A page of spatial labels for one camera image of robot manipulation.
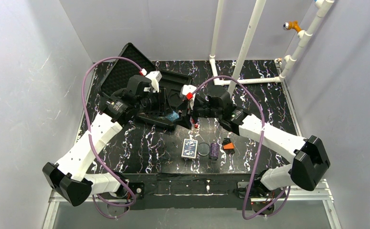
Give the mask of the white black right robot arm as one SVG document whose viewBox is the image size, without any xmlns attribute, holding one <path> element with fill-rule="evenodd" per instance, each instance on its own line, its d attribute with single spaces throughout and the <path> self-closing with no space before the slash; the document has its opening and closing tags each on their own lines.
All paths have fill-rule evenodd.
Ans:
<svg viewBox="0 0 370 229">
<path fill-rule="evenodd" d="M 258 141 L 289 162 L 286 166 L 267 169 L 254 176 L 253 189 L 260 195 L 287 186 L 298 186 L 307 191 L 317 187 L 331 165 L 320 138 L 292 135 L 263 123 L 248 110 L 234 105 L 222 86 L 214 86 L 207 100 L 197 95 L 195 90 L 193 85 L 185 85 L 181 89 L 181 114 L 175 121 L 178 125 L 190 129 L 200 117 L 216 118 L 223 129 Z"/>
</svg>

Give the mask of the teal poker chip stack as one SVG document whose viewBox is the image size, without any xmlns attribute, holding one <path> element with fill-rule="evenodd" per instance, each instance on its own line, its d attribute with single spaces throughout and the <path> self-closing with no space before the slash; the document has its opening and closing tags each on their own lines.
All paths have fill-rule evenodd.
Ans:
<svg viewBox="0 0 370 229">
<path fill-rule="evenodd" d="M 179 114 L 176 112 L 172 112 L 171 114 L 166 116 L 166 118 L 171 122 L 175 122 L 177 119 L 179 119 L 179 117 Z"/>
</svg>

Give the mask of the black poker set case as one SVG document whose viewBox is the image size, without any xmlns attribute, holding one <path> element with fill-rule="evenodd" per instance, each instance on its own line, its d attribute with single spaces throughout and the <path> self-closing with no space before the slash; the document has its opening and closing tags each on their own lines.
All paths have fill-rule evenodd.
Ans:
<svg viewBox="0 0 370 229">
<path fill-rule="evenodd" d="M 128 43 L 124 46 L 120 56 L 133 60 L 139 64 L 139 66 L 144 67 L 148 73 L 157 70 L 153 62 L 141 53 L 132 43 Z M 192 83 L 192 77 L 190 75 L 167 70 L 160 70 L 160 73 L 162 74 L 162 78 L 159 82 L 159 89 L 166 89 L 167 102 L 169 105 L 167 115 L 172 112 L 177 113 L 178 107 L 183 102 L 183 96 L 180 94 L 180 91 L 183 85 L 190 85 Z M 112 67 L 108 70 L 106 76 L 97 87 L 97 92 L 102 97 L 99 106 L 104 108 L 107 101 L 111 102 L 116 99 L 118 91 L 127 89 L 127 87 L 134 83 L 140 84 L 139 75 L 138 68 L 132 63 L 125 60 L 114 61 Z M 135 115 L 135 119 L 167 130 L 174 130 L 176 128 L 176 125 L 169 121 L 166 116 L 153 117 L 138 112 L 138 114 Z"/>
</svg>

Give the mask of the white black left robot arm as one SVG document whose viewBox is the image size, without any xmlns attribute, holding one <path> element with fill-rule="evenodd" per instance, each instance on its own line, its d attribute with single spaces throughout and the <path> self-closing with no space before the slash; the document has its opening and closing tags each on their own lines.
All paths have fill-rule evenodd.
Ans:
<svg viewBox="0 0 370 229">
<path fill-rule="evenodd" d="M 101 106 L 100 113 L 87 124 L 87 131 L 55 163 L 48 162 L 42 172 L 50 187 L 72 206 L 81 205 L 89 196 L 115 193 L 124 188 L 136 196 L 127 180 L 100 158 L 99 153 L 123 127 L 141 114 L 160 117 L 171 113 L 166 89 L 121 89 Z"/>
</svg>

